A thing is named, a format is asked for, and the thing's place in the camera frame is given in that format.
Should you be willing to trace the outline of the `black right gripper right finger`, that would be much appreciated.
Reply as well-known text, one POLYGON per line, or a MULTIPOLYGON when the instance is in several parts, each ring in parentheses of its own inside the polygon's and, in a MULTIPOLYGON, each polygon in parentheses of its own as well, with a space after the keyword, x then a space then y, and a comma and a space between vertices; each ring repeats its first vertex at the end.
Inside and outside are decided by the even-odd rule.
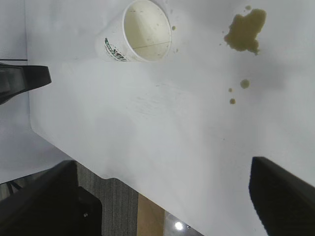
POLYGON ((315 234, 315 188, 265 157, 253 157, 253 207, 269 236, 315 234))

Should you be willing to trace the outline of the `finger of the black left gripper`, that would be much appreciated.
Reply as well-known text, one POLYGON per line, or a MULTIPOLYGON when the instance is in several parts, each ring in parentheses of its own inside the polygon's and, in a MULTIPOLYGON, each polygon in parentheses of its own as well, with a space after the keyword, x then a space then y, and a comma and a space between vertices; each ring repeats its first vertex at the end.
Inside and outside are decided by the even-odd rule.
POLYGON ((0 65, 0 103, 51 83, 47 66, 39 65, 0 65))

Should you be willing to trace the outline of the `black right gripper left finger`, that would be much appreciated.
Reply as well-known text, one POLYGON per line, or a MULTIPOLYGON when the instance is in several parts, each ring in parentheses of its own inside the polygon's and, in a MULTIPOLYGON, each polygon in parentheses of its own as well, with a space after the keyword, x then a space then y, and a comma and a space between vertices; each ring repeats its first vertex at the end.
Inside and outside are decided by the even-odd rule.
POLYGON ((63 161, 0 203, 2 236, 81 236, 77 166, 63 161))

